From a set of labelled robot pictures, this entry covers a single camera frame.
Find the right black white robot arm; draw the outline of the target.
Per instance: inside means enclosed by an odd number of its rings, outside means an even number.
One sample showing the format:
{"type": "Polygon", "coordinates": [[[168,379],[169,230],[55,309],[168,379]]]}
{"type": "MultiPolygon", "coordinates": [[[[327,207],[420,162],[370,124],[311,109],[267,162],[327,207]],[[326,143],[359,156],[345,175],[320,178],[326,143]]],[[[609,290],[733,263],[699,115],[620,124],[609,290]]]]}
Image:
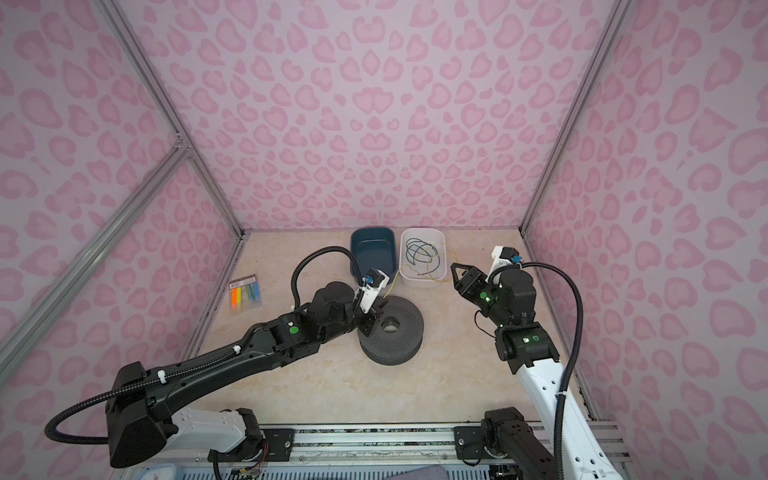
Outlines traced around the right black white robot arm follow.
{"type": "Polygon", "coordinates": [[[553,265],[519,259],[490,274],[454,263],[451,275],[459,295],[494,324],[497,355],[529,396],[551,443],[545,447],[517,410],[499,409],[486,412],[481,422],[486,452],[506,455],[526,479],[620,478],[570,390],[584,324],[584,303],[576,283],[553,265]],[[532,269],[559,275],[573,294],[576,331],[565,362],[535,319],[532,269]]]}

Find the black perforated cable spool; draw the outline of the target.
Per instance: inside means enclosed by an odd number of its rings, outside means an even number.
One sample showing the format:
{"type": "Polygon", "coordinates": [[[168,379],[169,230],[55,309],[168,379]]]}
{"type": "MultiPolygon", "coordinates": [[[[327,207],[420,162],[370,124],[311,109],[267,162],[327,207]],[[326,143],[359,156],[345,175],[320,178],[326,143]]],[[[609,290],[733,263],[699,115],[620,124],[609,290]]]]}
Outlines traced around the black perforated cable spool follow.
{"type": "Polygon", "coordinates": [[[419,351],[424,337],[424,319],[419,308],[400,296],[387,298],[381,319],[369,337],[358,331],[363,353],[373,362],[396,366],[406,363],[419,351]]]}

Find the dark teal plastic tray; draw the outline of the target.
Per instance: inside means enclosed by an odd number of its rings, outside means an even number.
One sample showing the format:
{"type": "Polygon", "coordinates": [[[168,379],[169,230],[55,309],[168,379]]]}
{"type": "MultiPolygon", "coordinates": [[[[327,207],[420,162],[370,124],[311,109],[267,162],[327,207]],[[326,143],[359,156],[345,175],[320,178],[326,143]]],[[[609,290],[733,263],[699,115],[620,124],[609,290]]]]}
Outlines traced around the dark teal plastic tray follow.
{"type": "Polygon", "coordinates": [[[355,230],[350,237],[349,250],[355,257],[361,279],[369,270],[381,270],[392,284],[398,271],[398,253],[394,232],[387,227],[366,227],[355,230]]]}

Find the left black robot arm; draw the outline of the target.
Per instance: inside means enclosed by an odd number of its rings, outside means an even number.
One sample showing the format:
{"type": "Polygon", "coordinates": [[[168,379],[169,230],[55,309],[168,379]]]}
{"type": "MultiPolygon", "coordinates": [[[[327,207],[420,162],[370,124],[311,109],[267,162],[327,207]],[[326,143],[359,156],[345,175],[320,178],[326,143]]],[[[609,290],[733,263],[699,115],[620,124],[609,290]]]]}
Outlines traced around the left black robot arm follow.
{"type": "Polygon", "coordinates": [[[111,390],[56,414],[46,424],[44,434],[62,444],[105,445],[114,468],[142,463],[181,434],[173,417],[196,400],[249,376],[314,355],[322,345],[354,330],[370,334],[377,319],[374,305],[388,282],[388,275],[381,270],[362,272],[347,248],[321,248],[303,259],[292,273],[293,310],[252,325],[240,340],[207,354],[153,369],[139,362],[126,365],[119,370],[111,390]],[[298,292],[302,270],[329,253],[349,259],[356,285],[330,282],[310,302],[302,303],[298,292]],[[106,435],[60,431],[65,420],[99,404],[105,406],[106,435]]]}

